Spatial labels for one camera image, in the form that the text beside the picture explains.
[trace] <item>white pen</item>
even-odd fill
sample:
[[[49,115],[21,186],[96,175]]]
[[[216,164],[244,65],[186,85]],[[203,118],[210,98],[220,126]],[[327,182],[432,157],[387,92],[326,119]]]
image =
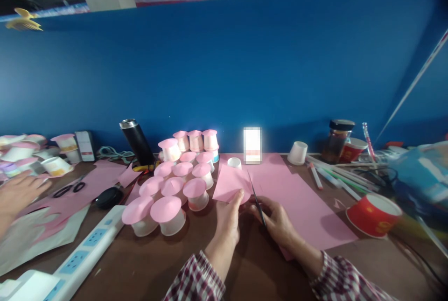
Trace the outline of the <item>white pen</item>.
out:
[[[309,163],[309,167],[311,168],[311,172],[313,173],[317,187],[319,188],[319,190],[323,190],[321,179],[317,175],[316,168],[314,167],[314,164],[312,162]]]

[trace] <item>red cup with gold pattern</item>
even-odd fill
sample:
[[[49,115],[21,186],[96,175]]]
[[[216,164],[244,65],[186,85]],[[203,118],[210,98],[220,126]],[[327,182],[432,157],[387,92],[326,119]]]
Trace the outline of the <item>red cup with gold pattern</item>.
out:
[[[377,194],[367,194],[345,213],[353,226],[374,238],[386,237],[403,215],[397,204]]]

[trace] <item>red paper cup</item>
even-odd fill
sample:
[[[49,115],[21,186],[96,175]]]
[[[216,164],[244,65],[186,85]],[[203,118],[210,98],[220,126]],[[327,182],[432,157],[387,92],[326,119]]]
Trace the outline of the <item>red paper cup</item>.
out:
[[[350,140],[347,140],[345,143],[339,161],[343,163],[350,163],[356,160],[366,148],[367,142],[356,138],[350,138]]]
[[[350,223],[373,238],[386,237],[403,215],[400,207],[377,194],[367,194],[345,211]]]

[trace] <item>white paper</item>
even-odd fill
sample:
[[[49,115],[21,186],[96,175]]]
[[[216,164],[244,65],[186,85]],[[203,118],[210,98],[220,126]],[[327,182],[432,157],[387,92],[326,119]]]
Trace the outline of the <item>white paper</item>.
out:
[[[73,242],[89,207],[90,204],[71,216],[65,228],[35,245],[32,245],[33,242],[45,229],[44,227],[34,227],[34,225],[50,222],[57,217],[57,214],[44,218],[49,209],[45,208],[17,219],[0,242],[0,276],[39,254]]]

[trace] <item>black thermos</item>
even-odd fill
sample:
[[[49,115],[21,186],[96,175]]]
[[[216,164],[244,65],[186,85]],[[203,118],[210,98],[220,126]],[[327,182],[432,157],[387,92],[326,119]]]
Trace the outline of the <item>black thermos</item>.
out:
[[[120,128],[140,165],[147,166],[154,164],[154,154],[146,141],[139,123],[135,119],[126,119],[120,122]]]

